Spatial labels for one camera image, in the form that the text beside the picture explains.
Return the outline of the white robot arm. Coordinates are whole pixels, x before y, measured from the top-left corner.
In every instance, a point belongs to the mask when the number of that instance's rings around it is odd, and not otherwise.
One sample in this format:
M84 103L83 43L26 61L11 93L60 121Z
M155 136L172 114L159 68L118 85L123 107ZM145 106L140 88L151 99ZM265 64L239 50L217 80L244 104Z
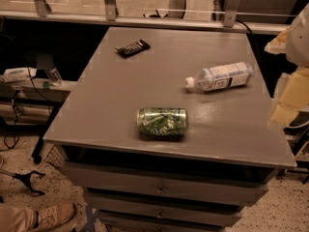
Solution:
M270 120L288 127L299 112L309 104L309 5L292 24L265 46L265 52L285 54L297 70L281 76L276 84L276 105Z

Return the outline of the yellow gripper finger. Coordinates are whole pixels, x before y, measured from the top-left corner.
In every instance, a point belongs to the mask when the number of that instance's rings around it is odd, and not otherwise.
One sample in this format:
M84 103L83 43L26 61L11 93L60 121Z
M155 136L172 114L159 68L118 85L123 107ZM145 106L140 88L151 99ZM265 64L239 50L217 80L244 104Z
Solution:
M267 43L265 46L265 52L270 54L285 54L286 53L286 41L290 28L284 29L273 40Z
M288 126L309 105L309 69L298 67L291 74L282 73L273 96L270 121Z

